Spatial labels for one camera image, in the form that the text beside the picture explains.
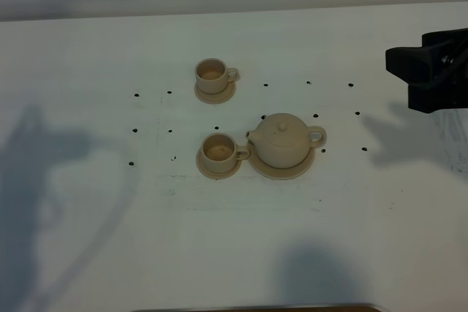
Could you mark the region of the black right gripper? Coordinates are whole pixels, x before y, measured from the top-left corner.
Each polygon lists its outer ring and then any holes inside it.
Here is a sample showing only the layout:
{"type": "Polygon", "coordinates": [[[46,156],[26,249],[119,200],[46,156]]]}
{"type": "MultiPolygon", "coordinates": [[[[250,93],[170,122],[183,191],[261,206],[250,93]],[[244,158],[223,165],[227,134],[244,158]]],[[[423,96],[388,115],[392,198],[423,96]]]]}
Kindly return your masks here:
{"type": "Polygon", "coordinates": [[[385,68],[408,84],[408,107],[422,113],[467,108],[467,30],[422,36],[420,47],[385,51],[385,68]]]}

